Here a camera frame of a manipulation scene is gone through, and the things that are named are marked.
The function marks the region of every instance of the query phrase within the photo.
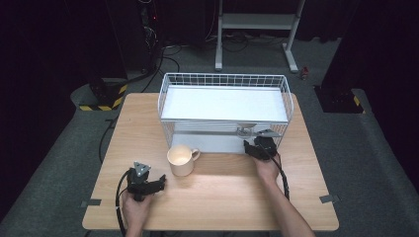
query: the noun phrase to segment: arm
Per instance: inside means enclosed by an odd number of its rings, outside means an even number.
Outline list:
[[[128,191],[124,191],[122,196],[123,214],[127,225],[126,237],[141,237],[153,196],[146,196],[143,201],[134,200],[133,194]]]
[[[259,179],[274,209],[281,231],[286,237],[315,236],[305,219],[284,196],[277,184],[279,169],[273,161],[253,158]]]

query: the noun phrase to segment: mug handle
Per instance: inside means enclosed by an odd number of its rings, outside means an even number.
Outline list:
[[[200,158],[201,151],[199,149],[192,149],[192,159],[196,161],[198,158]]]

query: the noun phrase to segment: white wire basket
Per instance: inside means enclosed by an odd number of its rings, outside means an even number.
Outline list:
[[[166,73],[158,114],[169,147],[244,154],[243,139],[252,144],[259,131],[280,145],[293,98],[283,75]]]

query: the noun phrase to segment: human hand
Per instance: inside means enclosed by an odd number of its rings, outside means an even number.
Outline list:
[[[126,219],[127,232],[126,236],[141,236],[142,228],[147,220],[150,204],[153,196],[149,195],[143,201],[133,199],[134,194],[127,190],[123,191],[123,214]]]
[[[280,154],[277,154],[274,159],[279,163]],[[272,160],[259,160],[253,158],[253,161],[256,165],[256,170],[259,176],[259,179],[264,185],[277,184],[277,178],[280,175],[280,169]]]

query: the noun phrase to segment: shelf leg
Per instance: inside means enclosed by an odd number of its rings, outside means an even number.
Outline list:
[[[305,3],[305,0],[299,1],[295,16],[293,18],[293,25],[290,31],[289,40],[287,43],[283,43],[284,52],[286,54],[286,58],[290,66],[290,71],[292,73],[298,72],[298,68],[296,66],[295,60],[293,59],[293,53],[291,52],[291,47],[293,46],[293,39],[295,37],[296,29],[298,28],[299,19],[301,18],[301,12],[304,7],[304,3]]]
[[[222,70],[222,0],[219,0],[218,30],[216,35],[215,71]]]

